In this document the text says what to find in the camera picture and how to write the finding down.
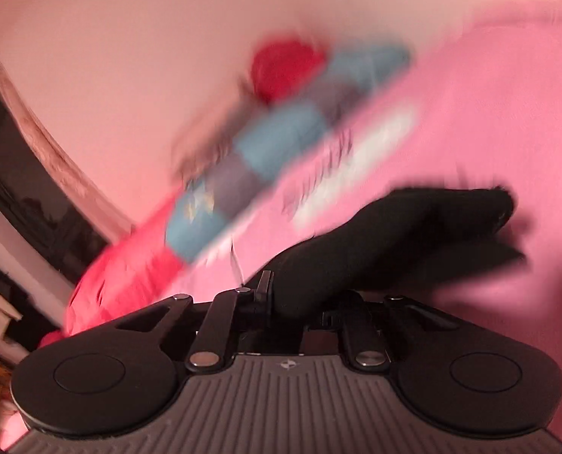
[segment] window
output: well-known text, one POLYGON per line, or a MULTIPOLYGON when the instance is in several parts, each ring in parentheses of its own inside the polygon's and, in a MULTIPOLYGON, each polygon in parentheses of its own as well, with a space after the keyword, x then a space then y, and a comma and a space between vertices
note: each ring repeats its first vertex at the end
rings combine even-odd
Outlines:
POLYGON ((35 156, 1 98, 0 211, 72 283, 107 244, 35 156))

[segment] pink clothing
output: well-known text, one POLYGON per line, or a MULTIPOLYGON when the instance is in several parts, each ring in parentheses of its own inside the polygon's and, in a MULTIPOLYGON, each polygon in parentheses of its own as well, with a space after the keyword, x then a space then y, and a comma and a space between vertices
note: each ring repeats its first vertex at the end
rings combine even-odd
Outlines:
MULTIPOLYGON (((210 300, 293 244, 406 185, 507 186, 526 266, 426 299, 541 348, 562 368, 562 3, 513 6, 415 65, 293 165, 221 252, 166 295, 210 300)), ((551 429, 562 439, 562 404, 551 429)))

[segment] black fabric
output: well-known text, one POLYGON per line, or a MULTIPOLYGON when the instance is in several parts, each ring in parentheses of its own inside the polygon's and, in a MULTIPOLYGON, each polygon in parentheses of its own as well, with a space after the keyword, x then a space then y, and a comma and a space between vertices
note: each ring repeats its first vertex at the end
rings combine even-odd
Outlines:
POLYGON ((47 333, 58 329, 33 306, 26 291, 1 270, 0 295, 22 314, 20 321, 12 320, 10 322, 5 335, 22 345, 26 350, 36 350, 39 342, 47 333))
POLYGON ((514 203, 502 188, 406 188, 363 207, 340 227, 283 251, 274 271, 274 309, 303 318, 346 289, 430 288, 521 260, 495 238, 514 203))

